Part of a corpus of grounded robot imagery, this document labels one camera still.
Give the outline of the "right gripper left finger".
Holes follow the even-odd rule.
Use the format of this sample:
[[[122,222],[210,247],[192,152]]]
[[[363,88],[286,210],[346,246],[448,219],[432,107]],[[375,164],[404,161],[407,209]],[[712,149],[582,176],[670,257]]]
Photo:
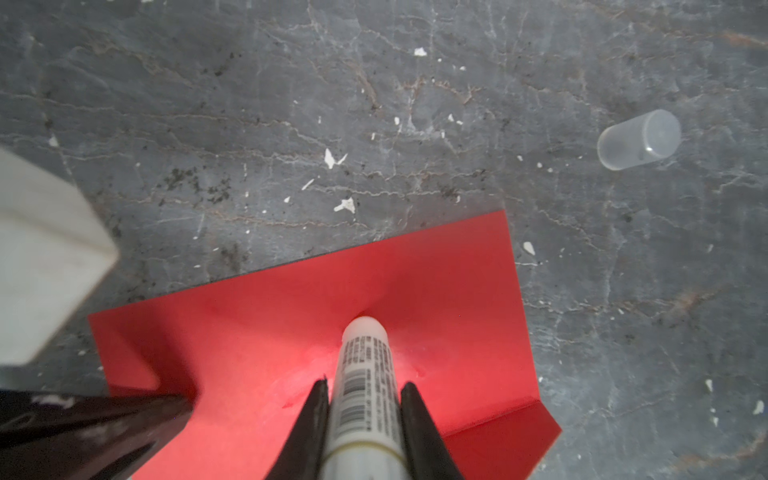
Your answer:
[[[316,480],[322,464],[329,387],[326,378],[314,382],[309,395],[266,480]]]

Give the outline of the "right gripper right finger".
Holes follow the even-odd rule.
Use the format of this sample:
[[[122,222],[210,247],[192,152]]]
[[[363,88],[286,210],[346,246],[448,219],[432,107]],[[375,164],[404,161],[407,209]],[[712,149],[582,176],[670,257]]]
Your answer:
[[[415,480],[464,480],[413,382],[401,390],[407,466]]]

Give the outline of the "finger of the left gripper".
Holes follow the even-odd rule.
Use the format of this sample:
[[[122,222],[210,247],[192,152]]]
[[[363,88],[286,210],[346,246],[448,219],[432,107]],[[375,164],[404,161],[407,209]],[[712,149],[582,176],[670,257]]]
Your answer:
[[[180,395],[1,392],[3,479],[128,479],[186,426]]]

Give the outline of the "white glue stick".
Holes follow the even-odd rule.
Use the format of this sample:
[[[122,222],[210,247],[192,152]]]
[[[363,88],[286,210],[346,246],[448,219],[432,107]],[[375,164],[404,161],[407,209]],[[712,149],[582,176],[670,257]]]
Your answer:
[[[342,335],[319,477],[411,477],[388,334],[369,316]]]

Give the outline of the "red envelope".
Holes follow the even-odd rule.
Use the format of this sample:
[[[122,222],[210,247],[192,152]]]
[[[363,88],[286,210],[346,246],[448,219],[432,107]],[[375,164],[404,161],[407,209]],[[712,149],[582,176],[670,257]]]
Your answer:
[[[183,394],[184,429],[140,479],[261,479],[342,334],[386,329],[468,479],[524,479],[560,426],[543,405],[503,212],[93,314],[110,392]]]

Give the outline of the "translucent glue stick cap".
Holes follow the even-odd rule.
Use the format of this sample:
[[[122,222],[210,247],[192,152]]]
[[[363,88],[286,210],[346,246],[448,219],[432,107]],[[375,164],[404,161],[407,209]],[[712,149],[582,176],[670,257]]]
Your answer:
[[[597,141],[597,155],[603,166],[621,171],[667,159],[681,141],[678,118],[657,109],[606,128]]]

